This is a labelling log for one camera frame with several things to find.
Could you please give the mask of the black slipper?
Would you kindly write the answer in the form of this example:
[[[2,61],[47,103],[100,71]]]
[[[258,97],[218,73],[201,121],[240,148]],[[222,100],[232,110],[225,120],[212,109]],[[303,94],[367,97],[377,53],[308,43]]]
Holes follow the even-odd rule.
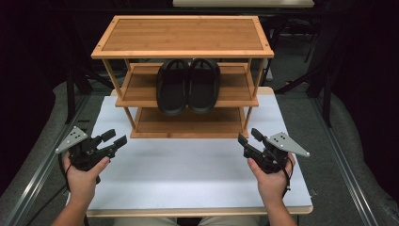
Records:
[[[188,78],[188,106],[199,114],[210,112],[215,107],[219,93],[218,64],[211,59],[195,58],[190,65]]]
[[[158,109],[169,116],[181,114],[186,106],[188,62],[172,59],[158,70],[156,102]]]

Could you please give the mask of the white table mat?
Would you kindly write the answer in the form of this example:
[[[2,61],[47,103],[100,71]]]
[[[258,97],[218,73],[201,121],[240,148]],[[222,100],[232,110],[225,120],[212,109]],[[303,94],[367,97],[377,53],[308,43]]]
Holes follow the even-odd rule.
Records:
[[[258,96],[248,129],[266,136],[286,132],[274,94]],[[116,97],[104,97],[93,135],[115,129],[131,132]],[[101,174],[89,211],[261,208],[257,181],[233,138],[129,138]],[[311,197],[296,164],[287,207],[312,209]]]

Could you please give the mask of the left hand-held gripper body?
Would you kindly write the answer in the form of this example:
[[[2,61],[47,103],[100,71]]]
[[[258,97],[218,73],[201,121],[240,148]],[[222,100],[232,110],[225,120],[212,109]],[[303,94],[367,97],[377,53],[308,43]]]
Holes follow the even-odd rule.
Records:
[[[99,149],[98,146],[102,142],[101,135],[90,137],[79,127],[74,126],[55,149],[55,153],[68,151],[72,165],[78,170],[88,171],[104,157],[113,158],[117,152],[113,149],[113,143]]]

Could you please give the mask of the black metal stand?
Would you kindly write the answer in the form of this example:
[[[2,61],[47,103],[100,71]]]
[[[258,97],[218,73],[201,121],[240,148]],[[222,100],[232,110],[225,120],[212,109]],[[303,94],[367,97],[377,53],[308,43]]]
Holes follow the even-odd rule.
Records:
[[[306,94],[310,98],[318,98],[322,95],[322,119],[328,127],[330,122],[330,99],[332,87],[331,63],[333,58],[334,41],[339,28],[334,25],[331,19],[321,19],[319,22],[319,34],[311,53],[311,61],[307,72],[275,91],[276,94],[285,93],[296,88],[303,82],[309,82],[310,85]]]
[[[61,26],[65,37],[65,62],[68,64],[66,73],[68,104],[66,124],[68,124],[75,116],[74,88],[78,88],[83,95],[89,95],[93,91],[91,84],[88,82],[89,79],[94,79],[110,89],[113,88],[113,85],[108,79],[100,76],[92,69],[88,54],[73,20],[67,19]]]

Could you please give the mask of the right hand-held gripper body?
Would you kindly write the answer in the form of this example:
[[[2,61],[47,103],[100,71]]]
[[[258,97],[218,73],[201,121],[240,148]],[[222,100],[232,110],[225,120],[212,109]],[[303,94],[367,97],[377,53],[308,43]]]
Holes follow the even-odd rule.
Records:
[[[295,153],[305,157],[311,155],[283,132],[271,137],[266,136],[266,142],[263,145],[262,151],[250,145],[249,150],[244,149],[244,157],[252,158],[265,173],[275,173],[284,170],[288,161],[288,153]]]

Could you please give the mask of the metal floor rail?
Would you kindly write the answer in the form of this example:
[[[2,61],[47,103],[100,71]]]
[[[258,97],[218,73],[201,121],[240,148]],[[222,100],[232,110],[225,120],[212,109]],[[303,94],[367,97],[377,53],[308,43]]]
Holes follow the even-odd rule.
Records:
[[[56,162],[55,148],[70,131],[87,105],[89,95],[78,98],[70,122],[67,99],[56,97],[55,107],[33,149],[0,198],[0,226],[22,226]]]
[[[364,226],[379,226],[375,215],[368,203],[363,190],[361,189],[357,178],[355,177],[352,168],[347,161],[343,149],[331,127],[327,125],[323,118],[322,106],[317,98],[310,98],[311,107],[315,111],[316,117],[321,123],[323,130],[325,131],[328,141],[332,147],[332,155],[338,165],[340,174],[343,177],[345,185],[351,196],[352,202],[355,204],[359,216]]]

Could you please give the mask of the person's left hand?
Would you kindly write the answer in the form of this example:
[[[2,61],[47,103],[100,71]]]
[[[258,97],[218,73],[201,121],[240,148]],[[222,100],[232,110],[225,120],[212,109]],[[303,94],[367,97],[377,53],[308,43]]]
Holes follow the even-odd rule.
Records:
[[[69,154],[63,157],[64,170],[70,190],[69,203],[87,208],[95,195],[96,179],[107,167],[110,159],[106,156],[89,171],[77,169],[72,165]]]

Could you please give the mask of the person's right hand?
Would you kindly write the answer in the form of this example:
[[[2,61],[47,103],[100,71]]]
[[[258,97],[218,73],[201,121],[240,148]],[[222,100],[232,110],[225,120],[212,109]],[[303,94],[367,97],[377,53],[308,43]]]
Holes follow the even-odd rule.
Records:
[[[286,175],[292,172],[295,165],[294,157],[290,153],[288,157],[292,163],[287,163],[285,169],[275,173],[265,173],[252,158],[247,160],[247,164],[258,182],[258,190],[266,209],[283,205],[283,193],[288,185]]]

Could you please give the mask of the wooden three-tier shoe rack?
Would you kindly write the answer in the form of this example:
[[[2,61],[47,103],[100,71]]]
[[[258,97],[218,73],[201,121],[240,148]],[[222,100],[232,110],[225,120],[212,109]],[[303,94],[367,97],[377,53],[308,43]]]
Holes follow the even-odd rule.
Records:
[[[112,68],[127,66],[123,82],[113,84],[115,105],[124,109],[133,138],[228,138],[246,135],[261,76],[250,71],[274,53],[255,16],[116,16],[91,56]],[[210,58],[220,67],[220,90],[207,114],[185,110],[162,114],[156,103],[156,75],[163,60]]]

